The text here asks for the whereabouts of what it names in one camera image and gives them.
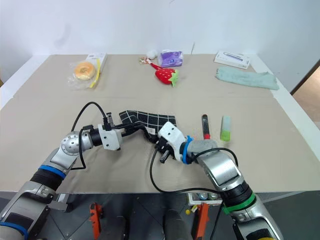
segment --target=white wall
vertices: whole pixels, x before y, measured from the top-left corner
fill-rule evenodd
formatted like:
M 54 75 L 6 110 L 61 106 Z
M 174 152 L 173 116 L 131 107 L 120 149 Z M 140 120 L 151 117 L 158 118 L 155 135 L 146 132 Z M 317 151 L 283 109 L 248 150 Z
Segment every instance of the white wall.
M 318 0 L 2 0 L 5 80 L 34 54 L 258 53 L 291 90 L 320 57 Z

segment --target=purple package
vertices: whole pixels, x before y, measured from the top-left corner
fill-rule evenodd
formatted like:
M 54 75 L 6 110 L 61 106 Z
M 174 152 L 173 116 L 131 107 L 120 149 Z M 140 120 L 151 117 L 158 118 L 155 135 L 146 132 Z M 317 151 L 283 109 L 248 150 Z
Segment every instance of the purple package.
M 169 68 L 181 66 L 184 57 L 182 51 L 170 51 L 161 53 L 160 58 L 160 66 L 163 68 Z

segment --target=blue ring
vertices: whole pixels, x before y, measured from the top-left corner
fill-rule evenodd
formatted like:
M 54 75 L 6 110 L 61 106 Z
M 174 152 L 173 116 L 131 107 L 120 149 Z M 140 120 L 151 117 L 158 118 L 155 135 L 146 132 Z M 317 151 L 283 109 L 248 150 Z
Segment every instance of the blue ring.
M 65 177 L 66 177 L 66 175 L 62 171 L 60 171 L 59 169 L 56 169 L 55 167 L 52 167 L 52 166 L 41 165 L 38 169 L 43 169 L 43 170 L 53 172 L 53 173 L 59 175 L 60 177 L 62 177 L 62 179 L 65 179 Z
M 20 226 L 18 224 L 14 224 L 11 222 L 0 222 L 0 226 L 5 226 L 5 227 L 9 227 L 9 228 L 13 228 L 21 231 L 24 235 L 24 240 L 28 240 L 28 237 L 29 237 L 28 231 L 23 226 Z
M 192 141 L 193 141 L 192 137 L 190 137 L 189 135 L 186 136 L 186 143 L 184 145 L 183 154 L 182 154 L 182 162 L 184 164 L 188 164 L 187 163 L 187 149 L 188 149 L 189 143 L 191 143 Z

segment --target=beige tabletop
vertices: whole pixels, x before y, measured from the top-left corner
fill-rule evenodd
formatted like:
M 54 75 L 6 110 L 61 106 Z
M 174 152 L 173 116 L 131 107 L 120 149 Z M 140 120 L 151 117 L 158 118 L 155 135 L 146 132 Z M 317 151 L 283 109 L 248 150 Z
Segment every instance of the beige tabletop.
M 139 64 L 138 55 L 109 55 L 96 89 L 70 90 L 69 63 L 85 58 L 50 56 L 0 111 L 0 191 L 17 191 L 32 177 L 89 101 L 112 112 L 116 124 L 124 110 L 175 115 L 177 127 L 196 139 L 202 138 L 201 116 L 207 114 L 211 137 L 236 153 L 239 169 L 255 192 L 320 190 L 320 162 L 271 92 L 216 79 L 221 64 L 213 62 L 214 55 L 185 56 L 177 67 L 176 87 L 157 80 L 151 66 Z M 223 115 L 231 116 L 228 144 L 219 140 Z M 92 106 L 76 129 L 101 121 Z M 95 147 L 84 154 L 87 169 L 71 171 L 58 192 L 156 192 L 149 178 L 152 152 L 142 132 L 125 137 L 120 151 Z M 212 188 L 194 163 L 169 158 L 153 167 L 164 190 Z

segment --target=green ring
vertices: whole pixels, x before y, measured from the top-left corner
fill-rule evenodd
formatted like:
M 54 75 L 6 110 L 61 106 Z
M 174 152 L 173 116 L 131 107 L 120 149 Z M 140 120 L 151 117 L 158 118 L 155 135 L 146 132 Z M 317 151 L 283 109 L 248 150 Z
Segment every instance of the green ring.
M 225 214 L 229 214 L 233 211 L 238 211 L 238 210 L 244 209 L 247 206 L 249 206 L 255 199 L 256 199 L 256 195 L 254 193 L 252 193 L 251 196 L 247 200 L 245 200 L 243 203 L 240 203 L 235 206 L 228 206 L 228 207 L 223 206 L 223 212 Z

